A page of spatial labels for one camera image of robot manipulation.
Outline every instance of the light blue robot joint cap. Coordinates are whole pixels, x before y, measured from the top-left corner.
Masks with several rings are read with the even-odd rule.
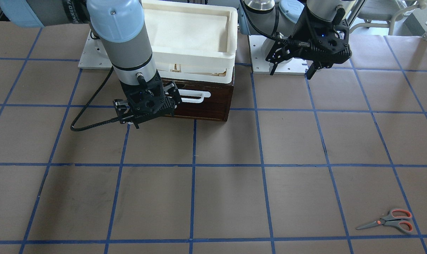
[[[19,27],[44,27],[26,0],[0,0],[0,7],[11,22]]]
[[[99,36],[110,42],[127,42],[144,26],[139,0],[96,0],[87,4],[91,23]]]
[[[279,8],[281,8],[281,12],[287,19],[296,24],[304,9],[304,5],[297,0],[281,0]]]

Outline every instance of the orange scissor handle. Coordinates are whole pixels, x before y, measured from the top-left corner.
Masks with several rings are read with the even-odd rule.
[[[394,208],[389,211],[389,214],[386,217],[383,217],[383,220],[411,220],[413,218],[413,215],[410,211],[401,209],[401,208]]]
[[[413,232],[412,224],[410,222],[407,222],[406,220],[392,220],[386,222],[384,225],[396,227],[398,230],[407,234],[411,234]]]

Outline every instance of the scissors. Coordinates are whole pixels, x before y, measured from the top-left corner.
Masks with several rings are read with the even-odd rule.
[[[394,215],[395,212],[399,212],[404,215]],[[388,212],[387,216],[380,218],[374,222],[359,226],[356,229],[365,229],[369,227],[385,225],[395,227],[404,233],[411,234],[413,232],[413,226],[410,222],[408,222],[408,220],[411,220],[412,218],[413,216],[410,211],[401,208],[394,208]]]

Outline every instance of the blue tape line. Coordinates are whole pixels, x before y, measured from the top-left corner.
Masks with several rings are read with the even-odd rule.
[[[47,166],[47,163],[0,162],[0,166]]]
[[[111,208],[110,224],[108,225],[107,240],[106,240],[107,242],[105,243],[105,249],[103,251],[104,254],[108,253],[111,231],[113,229],[114,214],[116,213],[116,204],[118,203],[119,187],[121,185],[121,176],[123,173],[124,158],[126,155],[129,132],[130,132],[130,124],[127,125],[127,132],[124,137],[123,152],[121,154],[121,164],[119,166],[119,171],[118,171],[118,180],[116,181],[116,190],[114,192],[113,206]]]
[[[404,69],[404,71],[408,71],[408,72],[427,72],[427,70],[422,70],[422,69]]]
[[[425,109],[423,108],[422,103],[421,103],[421,102],[420,102],[420,100],[419,100],[419,97],[417,96],[416,92],[414,91],[414,88],[413,88],[413,86],[411,85],[411,82],[410,82],[410,80],[408,79],[407,74],[405,73],[404,69],[402,68],[402,65],[400,64],[399,59],[397,59],[397,56],[396,56],[396,54],[394,53],[394,50],[392,49],[391,45],[389,45],[389,42],[388,42],[387,38],[386,38],[386,37],[384,37],[384,39],[385,39],[386,44],[388,45],[389,49],[391,50],[392,55],[393,55],[393,56],[394,56],[394,58],[396,59],[397,64],[399,65],[399,68],[400,68],[400,70],[401,70],[401,71],[402,71],[402,73],[403,73],[403,76],[405,77],[405,79],[406,79],[406,81],[407,81],[407,83],[408,83],[408,85],[409,85],[409,87],[410,87],[410,89],[411,89],[411,91],[412,91],[412,93],[413,93],[414,97],[415,97],[415,98],[416,98],[416,100],[417,100],[417,103],[418,103],[418,104],[419,104],[419,106],[420,106],[420,109],[422,110],[423,114],[425,115],[425,117],[426,117],[426,119],[427,119],[427,114],[426,114],[426,112],[425,112]]]
[[[34,39],[33,45],[31,46],[31,48],[30,48],[30,50],[28,52],[28,55],[26,56],[27,58],[29,58],[29,56],[31,55],[31,52],[33,52],[33,49],[34,49],[34,47],[36,45],[37,40],[39,39],[39,36],[41,35],[41,32],[42,32],[42,29],[39,29],[39,32],[37,33],[36,38]],[[20,68],[20,71],[19,71],[16,79],[14,80],[14,83],[13,83],[10,91],[8,92],[8,95],[6,96],[5,101],[3,102],[3,104],[6,104],[8,102],[8,100],[9,100],[9,98],[11,97],[11,94],[13,93],[13,90],[14,90],[15,86],[17,85],[18,80],[19,80],[20,76],[22,75],[23,69],[25,69],[26,63],[27,63],[27,61],[25,60],[23,62],[22,67]],[[3,105],[1,107],[1,109],[0,109],[0,116],[3,113],[4,109],[5,109],[5,106]]]
[[[57,59],[57,58],[30,58],[30,61],[64,61],[64,62],[78,62],[80,59]]]
[[[17,77],[16,77],[16,79],[15,79],[15,81],[14,81],[14,83],[13,83],[13,85],[12,85],[11,89],[10,89],[10,91],[8,92],[8,95],[6,96],[5,101],[4,101],[4,103],[3,103],[3,104],[5,104],[5,103],[8,101],[8,99],[11,97],[11,94],[13,93],[13,90],[14,90],[14,88],[15,88],[15,86],[16,86],[16,84],[17,84],[18,80],[19,80],[20,76],[22,75],[23,69],[25,69],[25,65],[26,65],[26,61],[25,61],[25,62],[23,62],[23,65],[22,65],[22,67],[20,68],[20,71],[19,71],[19,73],[18,73],[18,75],[17,75]],[[3,110],[4,110],[4,109],[5,109],[5,106],[3,105],[3,106],[0,108],[0,116],[1,116],[1,114],[3,113]]]
[[[0,60],[20,60],[20,61],[26,61],[27,58],[0,58]]]
[[[345,220],[344,209],[342,209],[342,203],[340,201],[339,190],[337,189],[336,180],[334,179],[333,169],[331,168],[330,158],[328,157],[328,150],[326,149],[325,139],[323,138],[323,132],[322,132],[322,129],[321,129],[321,126],[320,126],[320,121],[319,121],[319,117],[317,115],[317,111],[315,109],[314,98],[312,97],[312,92],[310,90],[309,81],[307,80],[307,77],[305,77],[305,81],[306,81],[307,91],[309,93],[310,103],[312,105],[312,109],[314,110],[314,117],[315,117],[315,121],[317,123],[317,128],[319,130],[320,140],[322,142],[323,152],[325,153],[326,163],[328,164],[328,171],[330,173],[331,182],[333,184],[334,194],[336,195],[336,200],[337,200],[337,204],[338,204],[338,207],[339,207],[340,216],[342,218],[342,223],[344,224],[344,231],[345,231],[345,235],[347,237],[347,242],[349,244],[350,254],[354,254],[352,242],[351,242],[351,240],[349,238],[350,234],[349,234],[349,230],[348,230],[348,227],[347,227],[347,222]]]
[[[109,244],[164,244],[188,243],[188,239],[145,239],[145,240],[110,240]]]
[[[196,184],[196,134],[197,134],[197,121],[193,121],[193,159],[192,159],[192,172],[191,172],[191,203],[190,203],[190,240],[194,235],[194,198],[195,198],[195,184]],[[193,241],[190,241],[189,254],[193,253]]]
[[[0,244],[21,244],[22,241],[0,241]]]
[[[26,244],[104,244],[105,240],[30,240]]]
[[[351,240],[368,239],[397,239],[397,238],[420,238],[419,235],[354,235],[349,236]],[[224,243],[224,242],[270,242],[272,238],[194,238],[193,243]],[[334,241],[347,240],[346,236],[312,236],[312,237],[276,237],[274,241]],[[109,244],[155,244],[155,243],[189,243],[189,239],[118,239],[110,240]],[[0,241],[1,245],[21,244],[22,241]],[[106,240],[28,240],[26,244],[105,244]]]
[[[14,60],[14,61],[64,61],[64,62],[78,62],[79,59],[56,59],[56,58],[0,58],[0,60]]]
[[[363,85],[362,85],[362,83],[361,83],[361,79],[359,78],[359,76],[358,76],[358,74],[357,74],[357,71],[356,71],[356,70],[354,70],[354,73],[355,73],[355,76],[356,76],[357,82],[358,82],[358,84],[359,84],[359,87],[361,88],[362,94],[364,95],[364,99],[365,99],[365,101],[366,101],[366,103],[367,103],[367,106],[368,106],[369,110],[370,110],[370,111],[372,111],[372,107],[370,106],[370,102],[369,102],[369,100],[368,100],[368,98],[367,98],[366,92],[364,91],[364,87],[363,87]],[[391,164],[392,171],[394,172],[394,175],[395,175],[395,177],[396,177],[397,184],[399,185],[399,188],[400,188],[401,194],[402,194],[402,196],[403,196],[403,199],[404,199],[405,203],[407,204],[407,208],[408,208],[408,210],[413,214],[413,211],[412,211],[412,209],[411,209],[410,203],[408,202],[408,199],[407,199],[407,196],[406,196],[405,191],[404,191],[404,189],[403,189],[402,183],[401,183],[401,181],[400,181],[400,179],[399,179],[399,175],[397,175],[397,170],[396,170],[396,167],[395,167],[395,165],[394,165],[394,162],[392,161],[391,154],[389,153],[389,149],[388,149],[388,147],[387,147],[387,145],[386,145],[386,142],[385,142],[385,140],[384,140],[384,138],[383,138],[383,134],[381,133],[381,129],[380,129],[380,127],[378,126],[378,122],[376,121],[375,115],[374,115],[373,113],[371,113],[370,115],[372,116],[373,122],[374,122],[375,127],[376,127],[376,131],[378,132],[378,136],[380,136],[381,142],[383,143],[383,147],[384,147],[385,152],[386,152],[386,155],[387,155],[387,157],[388,157],[388,159],[389,159],[389,163]],[[420,232],[420,230],[419,230],[419,226],[417,225],[417,222],[416,222],[416,219],[415,219],[415,217],[414,217],[414,214],[413,214],[413,218],[412,218],[412,220],[413,220],[413,224],[415,225],[415,228],[416,228],[416,230],[417,230],[417,233],[418,233],[418,235],[419,235],[419,237],[420,237],[420,240],[421,240],[421,242],[422,242],[422,246],[423,246],[423,248],[424,248],[424,251],[425,251],[425,253],[427,254],[427,246],[425,245],[425,243],[424,243],[424,241],[423,241],[423,238],[422,238],[422,236],[421,236],[421,232]]]
[[[272,223],[271,211],[270,211],[270,201],[268,199],[267,176],[265,174],[265,163],[263,161],[263,148],[262,148],[262,138],[260,135],[259,112],[257,111],[256,88],[254,85],[254,75],[252,73],[250,75],[251,75],[251,86],[253,89],[254,114],[256,117],[257,141],[259,142],[260,167],[262,169],[263,194],[265,196],[265,207],[267,209],[268,231],[270,233],[272,254],[276,254],[276,248],[273,240],[274,235],[273,235],[273,223]]]
[[[37,192],[36,201],[34,202],[33,211],[31,212],[30,220],[28,221],[28,226],[26,227],[25,235],[24,235],[24,237],[23,237],[23,243],[22,243],[22,244],[21,244],[21,246],[20,246],[19,254],[22,254],[22,253],[23,253],[23,250],[24,250],[24,248],[25,248],[26,241],[28,240],[28,235],[30,234],[31,225],[33,224],[34,216],[36,215],[37,206],[39,205],[39,201],[41,200],[41,193],[42,193],[42,190],[43,190],[43,188],[44,188],[44,183],[45,183],[45,180],[47,179],[47,175],[48,175],[48,173],[49,173],[50,166],[51,166],[51,164],[52,164],[52,159],[53,159],[53,156],[55,155],[55,151],[56,151],[56,149],[57,149],[58,141],[59,141],[59,139],[60,139],[60,137],[61,137],[61,133],[62,133],[62,131],[63,131],[63,126],[64,126],[64,123],[65,123],[65,121],[66,121],[67,115],[68,115],[68,113],[69,113],[69,105],[71,104],[71,101],[72,101],[72,99],[73,99],[73,95],[75,94],[75,91],[76,91],[76,89],[77,89],[78,82],[79,82],[80,77],[81,77],[81,72],[82,72],[82,70],[80,70],[80,71],[79,71],[78,76],[77,76],[77,79],[76,79],[76,82],[75,82],[75,84],[73,85],[73,89],[72,89],[71,97],[69,98],[68,105],[66,106],[66,111],[65,111],[64,116],[63,116],[63,119],[62,119],[62,121],[61,121],[60,128],[59,128],[59,130],[58,130],[57,137],[56,137],[56,139],[55,139],[55,142],[53,143],[52,152],[50,153],[50,158],[49,158],[49,160],[48,160],[47,167],[46,167],[46,170],[45,170],[45,172],[44,172],[44,176],[42,177],[42,181],[41,181],[41,185],[40,185],[40,187],[39,187],[39,191]]]
[[[387,38],[386,38],[386,37],[384,37],[384,39],[385,39],[385,41],[386,41],[386,44],[387,44],[387,45],[388,45],[388,47],[389,47],[389,50],[391,50],[391,53],[392,53],[392,55],[394,56],[394,58],[395,58],[395,60],[396,60],[397,64],[399,65],[399,68],[401,69],[401,71],[402,71],[402,73],[403,73],[403,75],[404,75],[404,77],[405,77],[405,79],[406,79],[406,81],[407,81],[408,85],[410,86],[410,89],[411,89],[411,91],[412,91],[412,93],[413,93],[414,97],[416,98],[417,102],[419,103],[419,106],[420,106],[420,108],[421,108],[422,112],[425,112],[425,109],[423,108],[422,103],[420,102],[420,100],[419,100],[419,98],[418,98],[418,96],[417,96],[416,92],[414,91],[414,89],[413,89],[413,87],[412,87],[412,85],[411,85],[411,83],[410,83],[410,81],[409,81],[409,79],[408,79],[408,77],[407,77],[407,74],[404,72],[404,70],[403,70],[403,68],[402,68],[402,65],[400,64],[399,59],[397,58],[396,54],[394,53],[394,50],[392,49],[391,45],[389,44],[389,42],[388,42]],[[407,203],[407,208],[408,208],[408,210],[410,210],[410,212],[413,212],[413,211],[412,211],[412,209],[411,209],[411,206],[410,206],[410,202],[408,201],[408,198],[407,198],[407,196],[406,196],[406,194],[405,194],[405,191],[404,191],[404,189],[403,189],[402,183],[401,183],[401,181],[400,181],[400,179],[399,179],[399,175],[397,174],[397,170],[396,170],[396,168],[395,168],[395,167],[393,168],[393,171],[394,171],[394,175],[396,176],[397,183],[399,184],[400,190],[402,191],[403,198],[404,198],[405,202]],[[418,226],[418,224],[417,224],[417,221],[416,221],[416,219],[415,219],[415,216],[414,216],[414,215],[413,215],[413,223],[414,223],[414,225],[415,225],[415,228],[416,228],[416,230],[417,230],[417,233],[418,233],[419,235],[421,235],[422,233],[420,232],[419,226]],[[422,238],[422,237],[420,238],[420,241],[421,241],[421,243],[422,243],[423,249],[425,250],[425,254],[427,254],[427,246],[425,245],[425,241],[423,240],[423,238]]]
[[[21,162],[0,162],[0,166],[47,166],[48,163],[21,163]],[[120,164],[110,163],[51,163],[50,166],[69,166],[76,167],[119,167]],[[192,164],[123,164],[124,167],[192,167]],[[261,164],[195,164],[197,167],[261,167]],[[302,167],[379,167],[379,168],[427,168],[423,164],[264,164],[269,167],[287,167],[287,168],[302,168]]]
[[[0,106],[6,107],[61,107],[63,104],[16,104],[16,103],[0,103]],[[84,105],[71,105],[71,108],[82,108]],[[90,105],[89,108],[114,108],[113,105]],[[234,111],[255,111],[254,108],[231,108]],[[299,109],[299,108],[257,108],[257,111],[302,111],[302,112],[327,112],[327,113],[379,113],[379,114],[427,114],[427,111],[381,111],[381,110],[346,110],[346,109]]]

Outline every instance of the grid lines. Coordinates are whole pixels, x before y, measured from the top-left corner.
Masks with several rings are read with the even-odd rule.
[[[119,188],[120,188],[120,185],[121,185],[121,176],[122,176],[123,167],[124,167],[124,157],[126,155],[127,141],[128,141],[129,132],[130,132],[130,124],[127,125],[127,132],[126,132],[126,135],[124,137],[123,151],[121,153],[121,163],[119,164],[118,179],[116,181],[116,188],[115,188],[115,192],[114,192],[113,207],[111,209],[110,223],[108,224],[107,240],[106,240],[106,243],[105,243],[105,250],[104,250],[105,254],[108,253],[108,247],[109,247],[109,242],[110,242],[110,237],[111,237],[111,231],[113,229],[114,214],[116,212],[116,204],[118,203]]]
[[[39,36],[41,34],[42,29],[39,30],[39,33],[37,34],[36,39],[34,40],[34,43],[27,55],[26,58],[0,58],[0,60],[18,60],[18,61],[24,61],[23,66],[20,69],[20,72],[18,74],[18,76],[16,77],[7,97],[5,98],[4,103],[0,103],[1,109],[0,109],[0,116],[2,114],[2,111],[4,110],[5,107],[66,107],[66,111],[65,114],[63,116],[61,125],[60,125],[60,129],[58,131],[58,135],[56,137],[56,140],[54,142],[53,148],[52,148],[52,153],[50,155],[49,161],[48,163],[9,163],[9,162],[0,162],[0,165],[20,165],[20,166],[47,166],[44,176],[42,178],[42,183],[41,186],[39,188],[39,192],[37,194],[37,198],[34,204],[34,208],[33,211],[31,213],[31,217],[28,223],[28,227],[26,229],[26,233],[24,235],[23,240],[18,240],[18,241],[0,241],[0,244],[20,244],[21,248],[19,251],[19,254],[23,253],[24,247],[27,244],[105,244],[105,254],[108,253],[108,246],[109,244],[126,244],[126,243],[189,243],[189,254],[192,254],[192,246],[193,243],[205,243],[205,242],[253,242],[253,241],[262,241],[262,242],[270,242],[271,246],[272,246],[272,253],[276,254],[276,250],[275,250],[275,245],[274,243],[276,241],[329,241],[329,240],[346,240],[349,244],[349,248],[350,248],[350,252],[351,254],[353,253],[353,249],[352,249],[352,244],[351,244],[351,240],[364,240],[364,239],[388,239],[388,238],[419,238],[421,240],[422,246],[427,254],[427,247],[425,245],[424,242],[424,238],[427,238],[427,235],[422,235],[418,224],[415,220],[415,218],[413,218],[413,222],[415,224],[416,230],[418,231],[417,235],[366,235],[366,236],[350,236],[348,233],[348,228],[346,225],[346,220],[344,217],[344,213],[342,211],[342,206],[341,206],[341,202],[340,202],[340,198],[339,198],[339,192],[337,190],[336,187],[336,181],[334,179],[334,175],[333,175],[333,171],[332,171],[332,167],[338,167],[338,166],[349,166],[349,167],[357,167],[357,166],[362,166],[362,167],[390,167],[393,169],[394,175],[396,177],[397,183],[399,184],[401,193],[403,195],[403,198],[407,204],[408,209],[411,211],[411,207],[409,204],[409,201],[404,193],[404,189],[403,186],[401,184],[401,181],[399,180],[399,177],[397,175],[397,171],[396,171],[396,167],[419,167],[419,168],[426,168],[427,165],[423,165],[423,164],[394,164],[390,153],[388,151],[388,148],[386,146],[386,143],[384,141],[383,135],[381,133],[381,130],[378,126],[378,123],[376,121],[376,118],[374,116],[374,113],[381,113],[381,114],[424,114],[425,117],[427,118],[427,111],[425,111],[425,109],[422,107],[422,104],[419,100],[419,98],[417,97],[414,89],[412,88],[412,85],[410,84],[406,73],[405,72],[427,72],[427,71],[417,71],[417,70],[410,70],[410,69],[403,69],[399,60],[397,59],[396,55],[394,54],[391,46],[389,45],[386,37],[386,43],[388,44],[391,52],[393,53],[394,58],[396,59],[400,70],[397,69],[366,69],[366,68],[355,68],[352,61],[350,60],[351,64],[352,64],[352,68],[349,67],[333,67],[334,69],[352,69],[354,70],[354,73],[356,75],[356,78],[358,80],[358,83],[360,85],[360,88],[362,90],[362,93],[365,97],[367,106],[369,108],[369,110],[323,110],[323,109],[316,109],[315,105],[314,105],[314,101],[312,98],[312,94],[310,91],[310,87],[309,87],[309,81],[306,80],[306,84],[307,84],[307,88],[308,88],[308,93],[310,96],[310,100],[312,103],[312,109],[277,109],[277,108],[258,108],[257,107],[257,100],[256,100],[256,93],[255,93],[255,89],[254,89],[254,76],[253,74],[251,75],[251,85],[252,85],[252,89],[253,89],[253,97],[254,97],[254,108],[231,108],[231,110],[237,110],[237,111],[254,111],[255,112],[255,118],[256,118],[256,126],[257,126],[257,137],[258,137],[258,142],[259,142],[259,149],[260,149],[260,164],[197,164],[196,163],[196,129],[197,129],[197,122],[196,120],[194,120],[194,141],[193,141],[193,157],[192,157],[192,164],[125,164],[124,163],[124,156],[125,156],[125,151],[126,151],[126,145],[127,145],[127,140],[128,140],[128,134],[129,134],[129,130],[130,130],[130,125],[127,126],[127,132],[124,138],[124,145],[123,145],[123,151],[122,151],[122,155],[121,155],[121,162],[119,164],[84,164],[84,163],[52,163],[52,158],[53,155],[55,153],[55,149],[57,147],[61,132],[62,132],[62,128],[63,125],[66,121],[67,115],[68,115],[68,111],[70,108],[80,108],[82,107],[82,105],[72,105],[72,99],[73,96],[76,92],[76,88],[80,79],[80,76],[82,74],[82,70],[79,71],[76,83],[73,87],[73,91],[71,94],[71,98],[69,100],[68,105],[50,105],[50,104],[10,104],[7,103],[11,93],[13,92],[13,89],[15,88],[16,83],[18,82],[21,73],[23,72],[23,69],[26,66],[26,63],[28,61],[79,61],[78,59],[37,59],[37,58],[29,58],[31,56],[31,52],[34,49],[34,46],[36,45],[37,40],[39,39]],[[236,65],[242,65],[242,66],[251,66],[251,64],[246,64],[246,63],[236,63]],[[414,94],[416,100],[418,101],[421,110],[422,111],[373,111],[370,103],[366,97],[365,91],[362,87],[362,84],[360,82],[360,79],[357,75],[357,71],[358,69],[363,69],[363,70],[371,70],[371,71],[401,71],[404,74],[404,77],[407,79],[407,82],[410,86],[410,89],[412,91],[412,93]],[[90,106],[93,108],[113,108],[113,106],[102,106],[102,105],[93,105]],[[264,160],[263,160],[263,149],[262,149],[262,140],[261,140],[261,136],[260,136],[260,124],[259,124],[259,111],[309,111],[309,112],[313,112],[314,116],[315,116],[315,120],[317,123],[317,127],[318,127],[318,131],[320,134],[320,138],[322,141],[322,146],[324,149],[324,153],[325,153],[325,159],[326,159],[326,164],[265,164]],[[383,146],[385,148],[386,154],[389,158],[390,164],[331,164],[328,158],[328,153],[327,153],[327,149],[325,146],[325,141],[323,139],[323,133],[321,130],[321,126],[320,126],[320,122],[317,116],[318,112],[347,112],[347,113],[367,113],[367,114],[371,114],[373,121],[375,123],[376,129],[378,131],[378,134],[381,138],[381,141],[383,142]],[[110,224],[108,227],[108,233],[107,233],[107,238],[104,240],[86,240],[86,241],[78,241],[78,240],[61,240],[61,241],[57,241],[57,240],[48,240],[48,241],[36,241],[36,240],[28,240],[28,234],[29,231],[31,229],[32,226],[32,222],[34,219],[34,215],[36,213],[36,209],[37,206],[39,204],[39,199],[40,199],[40,194],[42,192],[42,188],[44,185],[44,182],[46,180],[47,174],[49,172],[49,169],[51,166],[64,166],[64,165],[75,165],[75,166],[79,166],[79,167],[83,167],[83,166],[97,166],[97,167],[119,167],[119,172],[118,172],[118,180],[117,180],[117,186],[116,186],[116,190],[115,190],[115,197],[114,197],[114,201],[113,201],[113,207],[112,207],[112,213],[110,216]],[[192,167],[192,196],[191,196],[191,209],[190,209],[190,235],[189,238],[183,238],[183,239],[146,239],[146,240],[111,240],[110,236],[111,236],[111,231],[113,228],[113,221],[114,221],[114,214],[115,214],[115,209],[116,209],[116,202],[118,199],[118,191],[119,191],[119,187],[120,187],[120,181],[121,181],[121,171],[123,167],[173,167],[173,166],[178,166],[178,167]],[[194,238],[194,201],[195,201],[195,172],[196,172],[196,167],[261,167],[262,169],[262,177],[263,177],[263,186],[264,186],[264,193],[265,193],[265,202],[266,202],[266,206],[267,206],[267,215],[268,215],[268,224],[269,224],[269,231],[270,231],[270,237],[269,238]],[[341,217],[342,217],[342,221],[344,224],[344,230],[345,230],[345,236],[325,236],[325,237],[287,237],[287,238],[275,238],[273,236],[273,227],[272,227],[272,221],[271,221],[271,212],[270,212],[270,206],[269,206],[269,201],[268,201],[268,190],[267,190],[267,183],[266,183],[266,176],[265,176],[265,167],[328,167],[328,170],[330,172],[330,176],[331,176],[331,180],[333,183],[333,187],[334,187],[334,191],[336,194],[336,199],[338,201],[338,206],[339,206],[339,210],[341,212]]]
[[[263,194],[265,195],[265,206],[267,209],[268,230],[270,232],[272,254],[276,254],[276,247],[274,245],[274,240],[273,240],[274,236],[273,236],[273,224],[271,220],[270,201],[268,199],[267,177],[265,174],[265,163],[263,161],[262,138],[260,135],[259,112],[257,111],[257,98],[256,98],[256,89],[254,85],[254,74],[251,73],[250,75],[251,75],[251,85],[253,89],[254,113],[256,117],[257,141],[259,142],[260,167],[262,169]]]
[[[352,242],[349,238],[350,235],[349,235],[349,230],[347,228],[347,222],[345,220],[344,211],[342,209],[342,204],[340,202],[339,191],[337,190],[336,180],[334,179],[333,169],[331,168],[330,158],[328,157],[328,150],[326,149],[325,139],[323,138],[323,132],[322,132],[322,129],[320,126],[319,117],[317,115],[317,112],[315,111],[315,103],[314,103],[314,99],[312,97],[312,92],[310,91],[309,81],[308,81],[307,77],[305,77],[305,80],[306,80],[307,91],[309,93],[310,103],[312,104],[312,109],[314,110],[315,122],[317,123],[317,128],[318,128],[318,131],[320,134],[320,140],[322,142],[323,152],[325,153],[326,163],[328,164],[328,171],[330,172],[331,182],[332,182],[333,188],[334,188],[334,194],[336,195],[337,204],[339,206],[340,217],[342,218],[342,223],[344,224],[344,231],[345,231],[345,236],[347,237],[347,243],[349,245],[350,254],[354,254]]]
[[[357,74],[356,69],[354,69],[354,73],[355,73],[355,75],[356,75],[356,78],[357,78],[358,84],[359,84],[359,86],[360,86],[360,88],[361,88],[362,94],[364,95],[364,99],[366,100],[367,106],[369,107],[369,110],[370,110],[370,111],[372,111],[372,107],[370,106],[369,100],[367,99],[367,95],[366,95],[366,93],[365,93],[365,91],[364,91],[364,87],[362,86],[361,80],[360,80],[360,78],[359,78],[359,76],[358,76],[358,74]],[[413,212],[412,212],[412,209],[411,209],[410,203],[408,202],[407,196],[406,196],[406,194],[405,194],[405,191],[404,191],[404,189],[403,189],[403,186],[402,186],[402,183],[401,183],[401,181],[400,181],[400,179],[399,179],[399,176],[397,175],[397,170],[396,170],[396,168],[395,168],[395,166],[394,166],[394,163],[393,163],[393,161],[392,161],[391,155],[390,155],[389,150],[388,150],[388,148],[387,148],[386,142],[385,142],[385,140],[384,140],[384,138],[383,138],[383,134],[381,133],[380,127],[378,126],[378,122],[376,121],[375,115],[374,115],[373,113],[370,113],[370,114],[371,114],[371,116],[372,116],[373,122],[375,123],[376,130],[378,131],[378,135],[380,136],[380,139],[381,139],[381,141],[382,141],[382,143],[383,143],[383,147],[384,147],[385,152],[386,152],[386,155],[387,155],[387,157],[388,157],[388,159],[389,159],[389,163],[390,163],[390,164],[391,164],[391,166],[392,166],[392,170],[393,170],[394,175],[395,175],[395,177],[396,177],[396,180],[397,180],[397,183],[398,183],[398,185],[399,185],[399,188],[400,188],[400,191],[401,191],[401,193],[402,193],[402,196],[403,196],[403,198],[404,198],[404,201],[405,201],[405,203],[406,203],[406,205],[407,205],[408,210],[409,210],[409,211],[412,213],[412,215],[413,215],[412,220],[413,220],[413,223],[414,223],[415,228],[416,228],[416,230],[417,230],[417,233],[418,233],[418,235],[419,235],[419,237],[420,237],[420,241],[421,241],[421,243],[422,243],[423,249],[424,249],[425,253],[427,254],[427,246],[425,245],[425,242],[423,241],[423,237],[422,237],[422,235],[421,235],[421,232],[420,232],[419,226],[417,225],[416,218],[415,218],[415,216],[414,216],[414,214],[413,214]]]

